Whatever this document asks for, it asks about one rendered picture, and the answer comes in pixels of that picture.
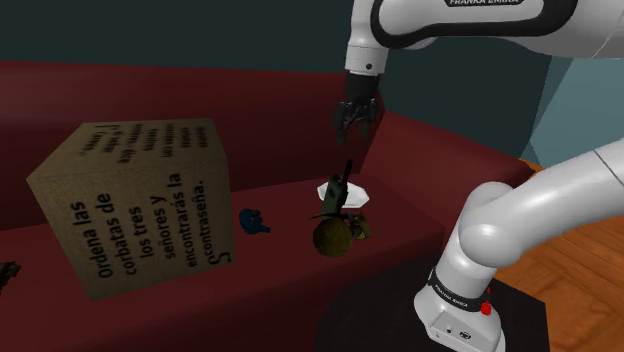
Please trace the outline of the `black robot stand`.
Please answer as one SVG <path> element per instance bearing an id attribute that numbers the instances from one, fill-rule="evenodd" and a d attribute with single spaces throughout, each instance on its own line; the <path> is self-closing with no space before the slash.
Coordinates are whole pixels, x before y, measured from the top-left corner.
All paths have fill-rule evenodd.
<path id="1" fill-rule="evenodd" d="M 319 320 L 314 352 L 454 352 L 432 341 L 413 307 L 437 263 L 427 255 L 346 286 Z M 545 304 L 497 279 L 491 284 L 506 352 L 551 352 Z"/>

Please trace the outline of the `dark small object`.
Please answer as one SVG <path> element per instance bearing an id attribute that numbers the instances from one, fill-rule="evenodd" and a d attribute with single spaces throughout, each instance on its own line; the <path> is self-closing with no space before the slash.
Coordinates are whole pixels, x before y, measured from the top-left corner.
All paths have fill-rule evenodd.
<path id="1" fill-rule="evenodd" d="M 21 266 L 15 261 L 0 263 L 0 294 L 9 280 L 18 275 L 20 269 Z"/>

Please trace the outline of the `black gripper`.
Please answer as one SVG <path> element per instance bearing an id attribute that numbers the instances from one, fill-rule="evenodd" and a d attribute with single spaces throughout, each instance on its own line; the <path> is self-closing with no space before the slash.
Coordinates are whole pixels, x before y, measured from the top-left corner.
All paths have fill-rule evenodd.
<path id="1" fill-rule="evenodd" d="M 367 136 L 378 112 L 376 94 L 379 80 L 379 76 L 346 74 L 345 98 L 334 111 L 334 129 L 339 144 L 345 143 L 347 129 L 353 119 L 360 121 L 360 137 L 364 139 Z"/>

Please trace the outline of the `white plate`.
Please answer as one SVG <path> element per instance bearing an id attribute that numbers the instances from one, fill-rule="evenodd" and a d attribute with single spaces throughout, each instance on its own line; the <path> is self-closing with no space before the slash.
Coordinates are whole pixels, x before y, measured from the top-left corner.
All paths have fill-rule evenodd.
<path id="1" fill-rule="evenodd" d="M 328 188 L 327 182 L 317 187 L 317 193 L 321 201 L 325 199 L 327 188 Z M 343 205 L 344 208 L 349 208 L 349 209 L 361 208 L 370 200 L 370 197 L 364 188 L 358 185 L 355 185 L 351 182 L 347 183 L 347 191 L 348 191 L 348 194 L 347 194 L 345 204 Z"/>

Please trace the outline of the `dark red sofa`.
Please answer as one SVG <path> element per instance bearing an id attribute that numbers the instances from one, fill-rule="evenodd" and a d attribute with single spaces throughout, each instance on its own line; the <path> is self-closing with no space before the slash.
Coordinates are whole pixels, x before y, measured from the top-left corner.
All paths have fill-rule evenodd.
<path id="1" fill-rule="evenodd" d="M 517 186 L 514 157 L 383 110 L 338 144 L 337 73 L 0 62 L 0 352 L 314 352 L 316 325 L 347 284 L 438 252 L 479 184 Z M 236 261 L 90 301 L 26 179 L 80 124 L 209 118 L 228 158 L 232 208 L 270 233 L 235 230 Z M 314 248 L 334 174 L 366 190 L 372 237 L 338 258 Z"/>

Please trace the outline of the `olive round toy figure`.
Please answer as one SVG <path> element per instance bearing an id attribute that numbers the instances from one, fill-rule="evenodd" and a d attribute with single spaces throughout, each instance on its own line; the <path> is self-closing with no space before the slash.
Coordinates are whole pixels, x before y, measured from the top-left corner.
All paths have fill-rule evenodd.
<path id="1" fill-rule="evenodd" d="M 314 248 L 326 257 L 341 257 L 354 241 L 372 237 L 370 225 L 362 213 L 326 212 L 310 217 L 312 219 L 320 219 L 312 234 Z"/>

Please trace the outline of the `brown printed cardboard box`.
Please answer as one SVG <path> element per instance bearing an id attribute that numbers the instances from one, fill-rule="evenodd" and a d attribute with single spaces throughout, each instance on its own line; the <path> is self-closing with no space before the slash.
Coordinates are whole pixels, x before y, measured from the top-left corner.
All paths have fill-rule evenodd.
<path id="1" fill-rule="evenodd" d="M 210 119 L 84 123 L 27 183 L 92 301 L 235 261 Z"/>

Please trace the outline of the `small blue figure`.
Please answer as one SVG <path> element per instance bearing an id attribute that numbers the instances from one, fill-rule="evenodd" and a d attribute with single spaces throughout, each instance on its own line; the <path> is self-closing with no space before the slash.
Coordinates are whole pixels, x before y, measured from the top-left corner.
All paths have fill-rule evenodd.
<path id="1" fill-rule="evenodd" d="M 257 209 L 245 208 L 238 215 L 240 226 L 247 235 L 270 233 L 271 228 L 263 224 L 264 219 Z"/>

